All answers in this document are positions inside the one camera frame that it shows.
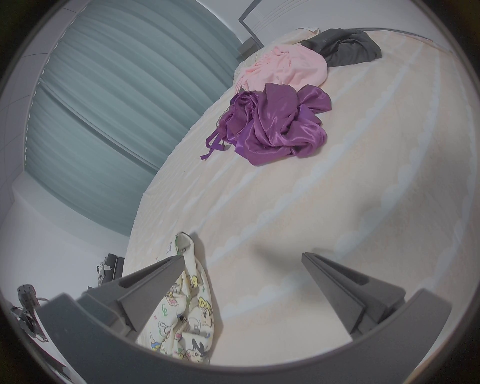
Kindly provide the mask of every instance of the purple satin garment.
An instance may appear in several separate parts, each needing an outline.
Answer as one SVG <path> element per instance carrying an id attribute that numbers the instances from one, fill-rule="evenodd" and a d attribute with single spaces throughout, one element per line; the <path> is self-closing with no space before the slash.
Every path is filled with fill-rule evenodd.
<path id="1" fill-rule="evenodd" d="M 331 109 L 330 96 L 313 85 L 298 93 L 290 85 L 271 83 L 263 92 L 241 92 L 207 139 L 210 153 L 202 159 L 215 149 L 225 150 L 221 140 L 233 144 L 235 152 L 255 166 L 286 156 L 311 156 L 327 139 L 315 114 Z"/>

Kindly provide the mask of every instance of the bed sheet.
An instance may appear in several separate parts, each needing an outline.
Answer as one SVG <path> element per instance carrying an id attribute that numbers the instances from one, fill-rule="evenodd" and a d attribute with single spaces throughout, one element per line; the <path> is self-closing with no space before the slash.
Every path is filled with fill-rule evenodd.
<path id="1" fill-rule="evenodd" d="M 368 34 L 383 58 L 329 69 L 322 89 L 333 109 L 319 115 L 328 141 L 314 156 L 256 168 L 230 148 L 201 161 L 232 87 L 143 196 L 124 274 L 165 258 L 176 233 L 192 236 L 213 295 L 211 364 L 280 364 L 351 340 L 303 252 L 402 286 L 406 299 L 428 287 L 451 301 L 438 345 L 473 294 L 478 96 L 459 61 L 429 40 Z M 139 338 L 148 348 L 150 331 Z"/>

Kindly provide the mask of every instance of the black cloth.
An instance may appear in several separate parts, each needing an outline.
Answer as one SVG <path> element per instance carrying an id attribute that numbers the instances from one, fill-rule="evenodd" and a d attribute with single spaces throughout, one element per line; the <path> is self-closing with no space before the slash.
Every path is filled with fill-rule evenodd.
<path id="1" fill-rule="evenodd" d="M 301 44 L 322 55 L 328 67 L 341 67 L 382 58 L 380 47 L 359 29 L 328 29 Z"/>

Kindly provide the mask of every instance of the white cartoon print cloth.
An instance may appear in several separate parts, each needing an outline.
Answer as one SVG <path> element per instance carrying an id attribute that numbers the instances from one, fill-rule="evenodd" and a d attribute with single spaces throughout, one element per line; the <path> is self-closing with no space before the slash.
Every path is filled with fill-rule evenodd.
<path id="1" fill-rule="evenodd" d="M 145 326 L 150 340 L 137 340 L 141 345 L 151 344 L 152 350 L 193 362 L 208 362 L 207 352 L 212 346 L 214 318 L 207 277 L 195 258 L 193 240 L 179 233 L 167 249 L 167 257 L 183 254 L 185 271 L 160 302 Z"/>

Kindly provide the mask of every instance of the teal curtain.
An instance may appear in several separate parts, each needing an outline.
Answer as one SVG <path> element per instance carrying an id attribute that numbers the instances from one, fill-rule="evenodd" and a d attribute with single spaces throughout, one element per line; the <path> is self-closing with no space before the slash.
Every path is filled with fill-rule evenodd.
<path id="1" fill-rule="evenodd" d="M 152 178 L 231 86 L 239 47 L 195 0 L 92 1 L 40 77 L 26 171 L 129 236 Z"/>

